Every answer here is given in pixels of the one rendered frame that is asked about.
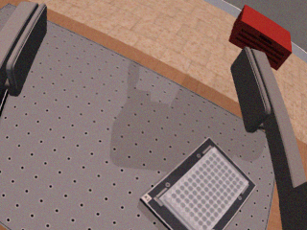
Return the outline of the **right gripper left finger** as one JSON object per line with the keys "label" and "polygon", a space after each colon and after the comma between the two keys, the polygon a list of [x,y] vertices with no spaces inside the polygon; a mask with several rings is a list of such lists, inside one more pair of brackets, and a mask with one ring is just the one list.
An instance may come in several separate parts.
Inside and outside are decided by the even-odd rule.
{"label": "right gripper left finger", "polygon": [[46,31],[46,4],[20,1],[0,31],[0,95],[20,95]]}

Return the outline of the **grey rectangular base plate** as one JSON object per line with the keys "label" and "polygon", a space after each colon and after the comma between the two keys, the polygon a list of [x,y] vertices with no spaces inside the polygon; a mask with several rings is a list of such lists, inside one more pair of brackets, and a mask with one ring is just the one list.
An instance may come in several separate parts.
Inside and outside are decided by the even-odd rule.
{"label": "grey rectangular base plate", "polygon": [[0,116],[7,230],[168,230],[141,202],[210,137],[256,188],[224,230],[268,230],[275,173],[265,131],[129,57],[47,20]]}

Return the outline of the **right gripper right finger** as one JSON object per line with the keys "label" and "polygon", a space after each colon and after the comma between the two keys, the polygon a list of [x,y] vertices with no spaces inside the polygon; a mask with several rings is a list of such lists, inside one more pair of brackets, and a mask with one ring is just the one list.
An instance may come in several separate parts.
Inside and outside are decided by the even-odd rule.
{"label": "right gripper right finger", "polygon": [[281,227],[307,230],[307,180],[295,132],[272,67],[262,51],[245,47],[230,66],[248,133],[265,130],[272,157]]}

